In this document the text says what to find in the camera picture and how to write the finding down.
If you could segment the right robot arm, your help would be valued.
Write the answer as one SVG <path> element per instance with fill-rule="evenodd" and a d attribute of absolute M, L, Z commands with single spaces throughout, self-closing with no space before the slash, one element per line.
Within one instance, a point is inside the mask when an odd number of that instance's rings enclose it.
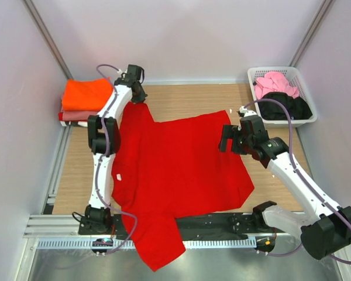
<path fill-rule="evenodd" d="M 280 179 L 304 210 L 300 215 L 276 203 L 263 203 L 252 216 L 254 229 L 280 229 L 300 240 L 317 260 L 351 245 L 351 207 L 342 208 L 322 191 L 295 159 L 290 145 L 279 137 L 269 137 L 258 115 L 245 115 L 239 125 L 224 125 L 221 152 L 226 152 L 228 141 L 233 153 L 250 155 Z"/>

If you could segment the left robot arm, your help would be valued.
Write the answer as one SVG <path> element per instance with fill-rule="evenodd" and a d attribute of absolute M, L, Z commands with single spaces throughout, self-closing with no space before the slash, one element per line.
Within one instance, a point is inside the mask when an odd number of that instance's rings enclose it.
<path fill-rule="evenodd" d="M 147 97 L 142 87 L 142 67 L 130 64 L 125 71 L 117 72 L 119 77 L 115 81 L 103 76 L 112 86 L 112 94 L 102 109 L 87 119 L 88 146 L 92 152 L 94 172 L 91 196 L 80 218 L 80 235 L 108 234 L 112 229 L 111 171 L 121 146 L 118 119 L 128 103 L 141 103 Z"/>

